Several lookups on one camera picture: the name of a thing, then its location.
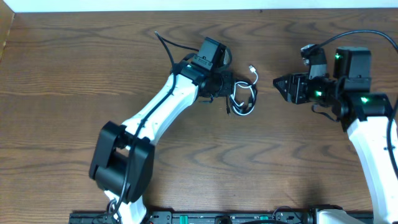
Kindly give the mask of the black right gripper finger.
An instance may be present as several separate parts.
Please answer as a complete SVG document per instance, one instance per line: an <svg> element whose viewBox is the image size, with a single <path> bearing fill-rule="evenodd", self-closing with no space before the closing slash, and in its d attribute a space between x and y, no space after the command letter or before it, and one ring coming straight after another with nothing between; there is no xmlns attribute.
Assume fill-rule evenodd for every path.
<svg viewBox="0 0 398 224"><path fill-rule="evenodd" d="M290 85L291 83L291 75L283 75L279 78L275 78L273 80L273 84L274 86L286 86L286 85Z"/></svg>
<svg viewBox="0 0 398 224"><path fill-rule="evenodd" d="M285 101L291 101L290 83L288 81L276 81L273 83L274 87L279 91Z"/></svg>

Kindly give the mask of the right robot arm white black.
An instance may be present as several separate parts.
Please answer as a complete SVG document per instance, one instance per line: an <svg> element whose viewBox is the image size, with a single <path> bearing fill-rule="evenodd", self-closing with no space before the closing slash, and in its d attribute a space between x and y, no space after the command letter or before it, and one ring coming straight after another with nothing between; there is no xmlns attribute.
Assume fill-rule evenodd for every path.
<svg viewBox="0 0 398 224"><path fill-rule="evenodd" d="M317 45L300 50L307 72L274 79L285 101L331 108L359 157L373 205L374 223L397 223L397 131L393 109L384 93L371 92L371 51L339 47L333 75L327 72L325 51Z"/></svg>

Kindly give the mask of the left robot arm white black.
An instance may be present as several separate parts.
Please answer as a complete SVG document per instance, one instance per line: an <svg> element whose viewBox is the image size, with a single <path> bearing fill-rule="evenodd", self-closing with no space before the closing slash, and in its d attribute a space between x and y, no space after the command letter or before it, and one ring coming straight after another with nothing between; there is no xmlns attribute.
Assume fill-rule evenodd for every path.
<svg viewBox="0 0 398 224"><path fill-rule="evenodd" d="M142 223L147 216L143 194L152 178L155 145L175 118L199 97L232 93L228 65L202 67L182 60L174 65L165 85L133 117L122 124L107 122L99 132L89 177L109 198L105 214L96 221Z"/></svg>

